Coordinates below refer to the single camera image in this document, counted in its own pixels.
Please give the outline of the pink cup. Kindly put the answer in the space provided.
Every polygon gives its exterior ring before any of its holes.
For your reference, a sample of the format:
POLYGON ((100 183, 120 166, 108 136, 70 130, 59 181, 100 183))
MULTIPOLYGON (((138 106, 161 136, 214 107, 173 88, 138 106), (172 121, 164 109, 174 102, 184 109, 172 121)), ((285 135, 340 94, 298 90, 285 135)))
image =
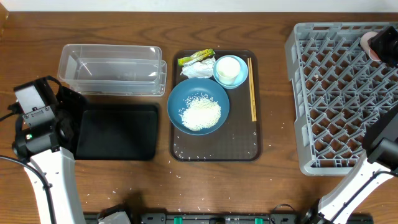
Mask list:
POLYGON ((377 32, 374 32, 374 31, 365 33, 360 40, 360 45, 371 60, 380 62, 381 60, 377 56, 377 53, 375 53, 375 51, 373 51, 370 47, 370 40, 373 37, 375 37, 376 35, 377 35, 377 32))

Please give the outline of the light blue saucer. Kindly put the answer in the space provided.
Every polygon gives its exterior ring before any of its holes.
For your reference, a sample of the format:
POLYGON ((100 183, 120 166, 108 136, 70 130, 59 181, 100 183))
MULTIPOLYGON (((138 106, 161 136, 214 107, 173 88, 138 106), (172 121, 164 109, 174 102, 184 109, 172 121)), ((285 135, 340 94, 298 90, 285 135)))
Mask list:
POLYGON ((241 59, 240 57, 235 56, 235 55, 225 55, 225 56, 220 57, 219 59, 215 62, 215 65, 213 67, 213 76, 214 76, 215 80, 221 86, 223 86, 225 89, 234 89, 234 88, 237 88, 238 86, 240 86, 248 77, 248 66, 246 65, 246 62, 243 59, 241 59), (219 78, 218 78, 218 74, 216 71, 216 65, 217 65, 218 60, 223 57, 233 57, 239 62, 240 66, 241 66, 240 72, 232 85, 224 85, 219 81, 219 78))

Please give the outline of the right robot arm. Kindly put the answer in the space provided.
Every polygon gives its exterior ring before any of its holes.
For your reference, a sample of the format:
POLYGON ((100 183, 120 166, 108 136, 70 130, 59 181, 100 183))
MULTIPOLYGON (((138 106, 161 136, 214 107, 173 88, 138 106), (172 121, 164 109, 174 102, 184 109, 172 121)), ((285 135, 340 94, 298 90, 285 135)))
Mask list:
POLYGON ((397 176, 397 24, 297 24, 285 45, 300 170, 340 175, 302 223, 352 223, 397 176))

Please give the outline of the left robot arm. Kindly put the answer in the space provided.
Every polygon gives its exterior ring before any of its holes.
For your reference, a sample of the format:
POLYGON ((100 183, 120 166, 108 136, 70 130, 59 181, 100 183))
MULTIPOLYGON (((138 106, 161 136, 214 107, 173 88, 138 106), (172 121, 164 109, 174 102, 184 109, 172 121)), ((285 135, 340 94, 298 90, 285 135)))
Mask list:
POLYGON ((51 76, 14 88, 12 149, 33 186, 41 223, 85 223, 75 180, 75 151, 85 99, 51 76))

